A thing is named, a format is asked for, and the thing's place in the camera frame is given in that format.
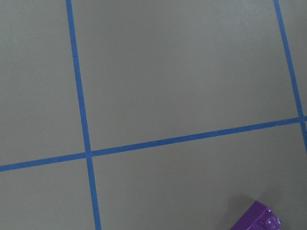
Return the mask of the purple sloped block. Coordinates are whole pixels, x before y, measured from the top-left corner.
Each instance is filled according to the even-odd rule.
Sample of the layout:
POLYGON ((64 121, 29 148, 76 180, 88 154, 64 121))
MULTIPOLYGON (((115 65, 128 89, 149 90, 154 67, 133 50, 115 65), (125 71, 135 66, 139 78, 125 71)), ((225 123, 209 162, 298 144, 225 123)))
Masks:
POLYGON ((281 220, 267 206, 255 201, 230 230, 281 229, 281 220))

